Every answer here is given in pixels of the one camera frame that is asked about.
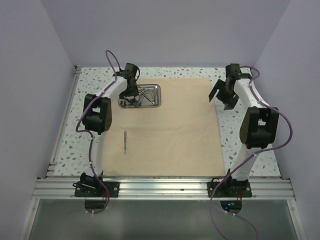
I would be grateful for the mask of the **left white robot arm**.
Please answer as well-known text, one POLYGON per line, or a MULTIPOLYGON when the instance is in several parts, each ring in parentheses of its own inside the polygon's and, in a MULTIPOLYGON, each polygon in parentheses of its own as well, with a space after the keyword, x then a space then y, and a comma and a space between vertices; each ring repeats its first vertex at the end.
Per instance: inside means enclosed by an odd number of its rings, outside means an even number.
POLYGON ((138 95, 137 78, 131 74, 115 73, 111 82, 96 93, 84 97, 83 112, 76 124, 77 133, 88 133, 88 168, 80 176, 80 182, 92 196, 107 193, 108 187, 102 180, 102 163, 94 150, 94 144, 103 139, 112 124, 112 103, 117 98, 136 97, 138 95))

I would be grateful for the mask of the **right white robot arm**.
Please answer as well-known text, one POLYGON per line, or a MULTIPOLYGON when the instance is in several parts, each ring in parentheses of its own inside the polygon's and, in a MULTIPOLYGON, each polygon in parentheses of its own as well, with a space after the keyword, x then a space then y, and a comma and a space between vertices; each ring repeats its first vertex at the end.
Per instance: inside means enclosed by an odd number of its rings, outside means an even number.
POLYGON ((209 94, 210 100, 214 97, 224 103, 226 110, 241 101, 246 113, 239 130, 241 148, 236 162, 221 181, 213 178, 208 182, 208 193, 215 198, 251 197, 250 172, 260 151, 274 142, 279 114, 257 92, 248 73, 230 74, 225 81, 219 79, 209 94))

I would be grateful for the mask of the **beige cloth wrap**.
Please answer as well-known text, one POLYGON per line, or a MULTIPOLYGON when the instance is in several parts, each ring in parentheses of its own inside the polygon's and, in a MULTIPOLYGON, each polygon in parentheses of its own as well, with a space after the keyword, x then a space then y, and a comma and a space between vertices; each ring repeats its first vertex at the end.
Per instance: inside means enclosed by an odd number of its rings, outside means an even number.
POLYGON ((212 177, 225 174, 215 104, 207 78, 142 79, 161 88, 161 105, 121 108, 103 143, 102 168, 110 176, 212 177), (127 131, 126 155, 124 131, 127 131))

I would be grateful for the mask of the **steel instrument tray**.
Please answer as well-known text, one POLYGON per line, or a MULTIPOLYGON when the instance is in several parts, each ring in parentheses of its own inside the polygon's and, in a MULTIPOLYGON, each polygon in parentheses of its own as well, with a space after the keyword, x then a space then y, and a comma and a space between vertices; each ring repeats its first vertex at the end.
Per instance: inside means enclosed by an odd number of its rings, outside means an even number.
POLYGON ((122 109, 157 108, 162 103, 161 87, 158 84, 138 84, 137 96, 124 96, 118 99, 122 109))

